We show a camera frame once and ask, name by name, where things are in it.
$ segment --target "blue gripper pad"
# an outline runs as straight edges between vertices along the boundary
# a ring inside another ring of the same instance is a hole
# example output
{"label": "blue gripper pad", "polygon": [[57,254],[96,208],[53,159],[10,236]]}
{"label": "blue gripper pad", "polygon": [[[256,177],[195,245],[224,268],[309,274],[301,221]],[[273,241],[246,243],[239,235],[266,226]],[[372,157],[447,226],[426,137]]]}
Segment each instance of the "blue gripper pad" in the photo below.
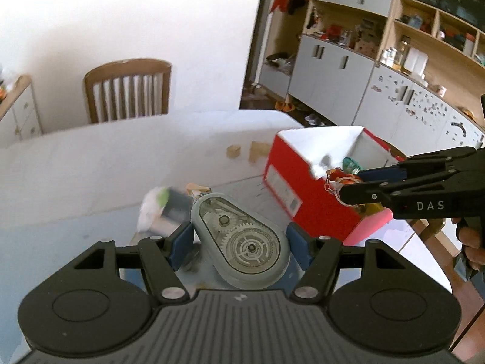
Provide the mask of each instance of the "blue gripper pad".
{"label": "blue gripper pad", "polygon": [[376,168],[373,170],[360,171],[357,176],[364,182],[386,180],[388,182],[401,182],[407,179],[406,170],[399,167]]}
{"label": "blue gripper pad", "polygon": [[313,257],[310,255],[308,241],[311,237],[296,223],[290,223],[286,228],[289,249],[303,271],[310,267]]}
{"label": "blue gripper pad", "polygon": [[193,224],[183,223],[167,240],[172,243],[168,264],[177,271],[193,248]]}

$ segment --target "white wall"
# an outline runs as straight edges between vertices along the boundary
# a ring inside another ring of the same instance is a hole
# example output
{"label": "white wall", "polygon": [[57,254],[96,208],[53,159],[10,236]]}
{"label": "white wall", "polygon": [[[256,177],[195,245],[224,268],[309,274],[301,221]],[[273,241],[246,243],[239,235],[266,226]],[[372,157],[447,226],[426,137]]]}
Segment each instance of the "white wall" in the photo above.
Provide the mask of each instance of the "white wall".
{"label": "white wall", "polygon": [[88,123],[82,79],[165,59],[169,111],[239,107],[259,0],[1,0],[0,63],[28,72],[45,132]]}

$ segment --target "gear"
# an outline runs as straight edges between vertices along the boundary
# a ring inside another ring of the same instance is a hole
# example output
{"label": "gear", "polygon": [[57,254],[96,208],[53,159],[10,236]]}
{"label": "gear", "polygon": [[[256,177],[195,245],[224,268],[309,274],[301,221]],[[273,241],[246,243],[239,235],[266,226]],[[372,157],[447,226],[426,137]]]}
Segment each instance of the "gear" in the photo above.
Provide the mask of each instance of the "gear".
{"label": "gear", "polygon": [[243,223],[221,242],[221,250],[229,263],[245,273],[256,274],[269,269],[279,254],[275,234],[264,225]]}
{"label": "gear", "polygon": [[214,235],[217,241],[222,236],[229,234],[237,226],[238,217],[228,211],[216,210],[210,211],[204,215],[204,222],[207,228]]}

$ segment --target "human hand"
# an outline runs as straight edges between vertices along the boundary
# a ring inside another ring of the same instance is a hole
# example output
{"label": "human hand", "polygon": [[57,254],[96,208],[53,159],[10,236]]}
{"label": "human hand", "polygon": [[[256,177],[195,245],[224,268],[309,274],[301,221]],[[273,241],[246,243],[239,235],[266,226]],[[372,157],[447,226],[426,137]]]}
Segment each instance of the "human hand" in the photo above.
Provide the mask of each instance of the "human hand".
{"label": "human hand", "polygon": [[[461,218],[452,219],[456,224]],[[462,227],[458,233],[458,239],[465,245],[465,255],[469,260],[470,267],[479,270],[485,265],[485,249],[482,247],[482,237],[477,230],[470,227]]]}

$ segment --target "box label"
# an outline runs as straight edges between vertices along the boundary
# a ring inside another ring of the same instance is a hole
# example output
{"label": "box label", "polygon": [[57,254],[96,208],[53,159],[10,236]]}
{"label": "box label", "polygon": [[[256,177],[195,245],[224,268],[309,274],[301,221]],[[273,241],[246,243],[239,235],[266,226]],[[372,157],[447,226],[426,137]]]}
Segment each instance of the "box label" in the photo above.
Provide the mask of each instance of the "box label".
{"label": "box label", "polygon": [[296,195],[290,185],[288,185],[288,182],[284,180],[273,165],[268,167],[266,182],[285,205],[291,217],[295,217],[302,205],[302,200]]}

